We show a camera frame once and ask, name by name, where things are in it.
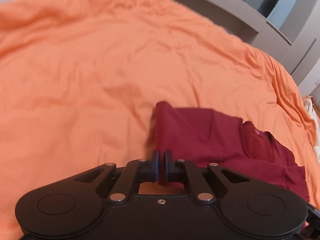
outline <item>red t-shirt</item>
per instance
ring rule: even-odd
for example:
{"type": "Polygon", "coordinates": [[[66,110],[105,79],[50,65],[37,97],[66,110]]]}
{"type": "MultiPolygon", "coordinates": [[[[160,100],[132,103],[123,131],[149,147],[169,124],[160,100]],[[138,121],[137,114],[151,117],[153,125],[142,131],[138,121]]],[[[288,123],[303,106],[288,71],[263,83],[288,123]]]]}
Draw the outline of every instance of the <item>red t-shirt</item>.
{"type": "Polygon", "coordinates": [[[190,160],[200,167],[218,163],[309,201],[304,167],[294,162],[292,152],[271,133],[241,118],[212,109],[174,109],[160,102],[156,105],[156,149],[162,161],[164,152],[171,150],[174,159],[190,160]]]}

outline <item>bed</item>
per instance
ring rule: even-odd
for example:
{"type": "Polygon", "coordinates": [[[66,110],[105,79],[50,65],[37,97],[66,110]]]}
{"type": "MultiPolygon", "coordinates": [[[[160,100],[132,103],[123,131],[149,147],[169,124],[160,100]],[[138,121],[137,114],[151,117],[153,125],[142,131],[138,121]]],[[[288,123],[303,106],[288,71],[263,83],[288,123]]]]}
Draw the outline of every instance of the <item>bed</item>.
{"type": "Polygon", "coordinates": [[[315,124],[291,76],[173,0],[1,5],[0,92],[2,240],[22,236],[14,206],[24,193],[148,157],[153,109],[163,100],[270,131],[305,166],[310,202],[320,207],[315,124]]]}

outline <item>circular cap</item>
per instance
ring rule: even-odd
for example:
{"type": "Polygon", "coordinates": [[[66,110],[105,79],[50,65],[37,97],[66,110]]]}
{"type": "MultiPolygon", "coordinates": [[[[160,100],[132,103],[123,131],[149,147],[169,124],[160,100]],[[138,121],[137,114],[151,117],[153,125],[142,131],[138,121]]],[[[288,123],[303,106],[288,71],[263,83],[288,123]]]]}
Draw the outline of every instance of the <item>circular cap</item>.
{"type": "Polygon", "coordinates": [[[158,204],[161,204],[161,205],[165,204],[165,200],[164,199],[159,199],[158,200],[158,204]]]}
{"type": "Polygon", "coordinates": [[[259,215],[274,216],[284,210],[284,202],[276,196],[261,194],[251,197],[248,207],[259,215]]]}
{"type": "Polygon", "coordinates": [[[70,212],[76,205],[76,200],[65,194],[52,194],[42,198],[38,208],[48,215],[62,215],[70,212]]]}
{"type": "Polygon", "coordinates": [[[123,201],[125,199],[125,194],[113,193],[109,197],[112,201],[123,201]]]}
{"type": "Polygon", "coordinates": [[[210,193],[200,193],[197,198],[202,201],[210,201],[213,199],[213,195],[210,193]]]}
{"type": "Polygon", "coordinates": [[[232,184],[220,210],[235,228],[265,238],[288,238],[299,232],[308,213],[295,193],[255,180],[232,184]]]}

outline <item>wrinkled fabric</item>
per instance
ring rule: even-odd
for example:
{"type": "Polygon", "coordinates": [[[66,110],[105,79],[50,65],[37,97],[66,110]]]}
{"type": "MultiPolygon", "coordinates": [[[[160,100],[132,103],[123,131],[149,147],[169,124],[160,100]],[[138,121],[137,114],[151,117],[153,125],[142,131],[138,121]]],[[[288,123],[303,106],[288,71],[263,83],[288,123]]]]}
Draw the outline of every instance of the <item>wrinkled fabric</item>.
{"type": "Polygon", "coordinates": [[[316,145],[314,147],[315,154],[318,160],[318,163],[320,164],[320,126],[319,126],[319,117],[316,114],[316,111],[313,109],[313,103],[311,98],[306,98],[303,100],[303,105],[306,108],[308,114],[310,115],[311,119],[315,122],[316,125],[316,145]]]}
{"type": "Polygon", "coordinates": [[[314,122],[266,53],[172,0],[15,0],[0,5],[0,239],[22,235],[26,192],[148,158],[162,100],[270,131],[320,207],[314,122]]]}
{"type": "Polygon", "coordinates": [[[213,109],[174,109],[160,102],[156,105],[155,134],[163,164],[164,152],[170,150],[174,160],[193,161],[204,168],[218,163],[309,201],[304,167],[297,166],[292,152],[269,132],[257,130],[249,121],[243,123],[241,118],[213,109]]]}

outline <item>metal pin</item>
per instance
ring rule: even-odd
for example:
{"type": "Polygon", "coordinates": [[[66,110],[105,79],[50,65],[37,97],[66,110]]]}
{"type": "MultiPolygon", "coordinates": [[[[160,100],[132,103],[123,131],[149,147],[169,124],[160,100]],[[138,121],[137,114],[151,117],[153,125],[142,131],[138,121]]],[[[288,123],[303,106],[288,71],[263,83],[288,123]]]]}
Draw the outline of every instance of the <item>metal pin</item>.
{"type": "Polygon", "coordinates": [[[200,193],[197,198],[202,201],[210,201],[213,199],[213,195],[210,193],[200,193]]]}
{"type": "Polygon", "coordinates": [[[109,197],[112,201],[123,201],[125,199],[125,194],[113,193],[109,197]]]}
{"type": "Polygon", "coordinates": [[[159,199],[159,200],[158,200],[158,203],[161,204],[161,205],[163,205],[163,204],[165,204],[165,200],[164,200],[164,199],[159,199]]]}

